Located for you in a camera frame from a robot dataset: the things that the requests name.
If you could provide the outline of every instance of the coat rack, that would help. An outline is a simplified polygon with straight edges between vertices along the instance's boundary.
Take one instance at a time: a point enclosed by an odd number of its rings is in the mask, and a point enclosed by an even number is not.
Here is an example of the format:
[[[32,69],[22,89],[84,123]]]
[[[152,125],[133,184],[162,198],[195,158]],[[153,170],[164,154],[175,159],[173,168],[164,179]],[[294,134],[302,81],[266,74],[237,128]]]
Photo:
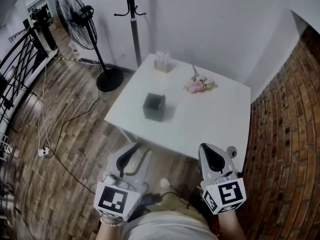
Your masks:
[[[133,44],[134,44],[135,59],[138,67],[140,67],[141,53],[140,53],[140,44],[139,44],[136,15],[142,16],[142,15],[146,15],[146,13],[137,13],[138,6],[135,5],[135,0],[126,0],[126,3],[128,6],[128,12],[126,14],[115,13],[114,16],[127,16],[130,13],[131,15],[130,23],[131,23],[131,30],[132,30],[132,37],[133,37]]]

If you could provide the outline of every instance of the black fan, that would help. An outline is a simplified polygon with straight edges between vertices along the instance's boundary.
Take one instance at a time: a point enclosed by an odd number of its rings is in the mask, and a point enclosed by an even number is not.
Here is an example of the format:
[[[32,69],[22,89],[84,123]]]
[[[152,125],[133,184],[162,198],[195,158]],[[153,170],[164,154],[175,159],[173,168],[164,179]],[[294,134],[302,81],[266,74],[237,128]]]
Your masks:
[[[72,40],[84,49],[95,49],[104,71],[96,80],[98,89],[110,92],[118,88],[124,80],[124,75],[115,68],[107,70],[101,58],[97,47],[97,32],[92,20],[94,9],[81,0],[55,0],[55,6],[61,24]]]

